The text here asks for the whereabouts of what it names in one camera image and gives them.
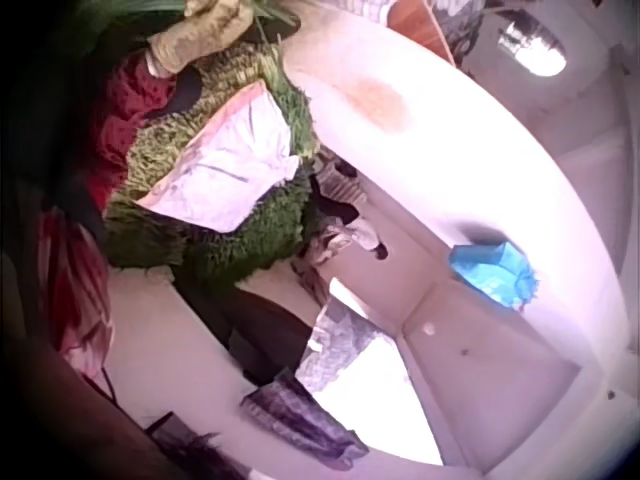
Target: white ceiling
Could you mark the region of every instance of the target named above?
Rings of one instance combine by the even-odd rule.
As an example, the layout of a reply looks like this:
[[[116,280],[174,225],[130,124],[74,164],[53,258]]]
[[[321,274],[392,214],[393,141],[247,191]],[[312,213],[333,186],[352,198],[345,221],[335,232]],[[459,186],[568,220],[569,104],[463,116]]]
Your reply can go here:
[[[532,125],[593,83],[607,69],[611,47],[637,47],[639,17],[632,3],[605,0],[595,8],[591,0],[542,0],[529,8],[565,47],[567,66],[555,77],[537,77],[497,48],[499,30],[509,21],[495,14],[486,16],[463,68],[522,123]]]

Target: person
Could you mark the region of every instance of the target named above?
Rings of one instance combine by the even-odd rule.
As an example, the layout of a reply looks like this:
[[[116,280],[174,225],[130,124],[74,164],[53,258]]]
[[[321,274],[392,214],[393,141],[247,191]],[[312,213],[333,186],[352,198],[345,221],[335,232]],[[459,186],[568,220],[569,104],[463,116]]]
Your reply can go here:
[[[311,199],[320,215],[318,232],[305,246],[302,256],[313,267],[319,267],[355,242],[372,252],[378,260],[389,256],[374,226],[353,205],[336,202],[322,195],[315,175],[309,179]]]
[[[378,260],[385,260],[389,252],[373,225],[361,217],[356,207],[322,195],[315,175],[311,175],[309,181],[312,207],[320,216],[319,225],[315,235],[291,260],[291,268],[300,285],[318,305],[324,306],[330,297],[329,284],[318,272],[318,267],[353,242],[373,253]]]

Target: white cloth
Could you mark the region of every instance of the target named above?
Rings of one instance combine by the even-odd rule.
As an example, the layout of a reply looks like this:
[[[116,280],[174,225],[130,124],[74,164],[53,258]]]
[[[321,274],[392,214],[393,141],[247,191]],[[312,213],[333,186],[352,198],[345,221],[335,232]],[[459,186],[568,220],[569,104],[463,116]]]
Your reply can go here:
[[[271,187],[291,180],[291,131],[262,80],[231,98],[138,204],[161,215],[232,232]]]

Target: brown stain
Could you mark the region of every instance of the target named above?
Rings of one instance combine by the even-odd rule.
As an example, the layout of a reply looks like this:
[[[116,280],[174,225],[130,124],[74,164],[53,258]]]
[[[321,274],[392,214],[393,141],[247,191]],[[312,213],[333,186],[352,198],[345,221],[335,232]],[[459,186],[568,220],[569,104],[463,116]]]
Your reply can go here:
[[[347,86],[343,92],[359,113],[385,132],[399,133],[409,125],[407,104],[389,85],[365,78]]]

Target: floor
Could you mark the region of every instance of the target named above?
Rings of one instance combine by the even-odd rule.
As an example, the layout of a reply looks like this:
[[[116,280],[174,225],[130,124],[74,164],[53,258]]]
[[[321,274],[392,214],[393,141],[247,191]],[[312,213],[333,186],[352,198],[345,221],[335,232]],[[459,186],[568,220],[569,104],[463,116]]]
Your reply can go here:
[[[395,341],[335,298],[318,317],[296,376],[368,446],[442,465]]]

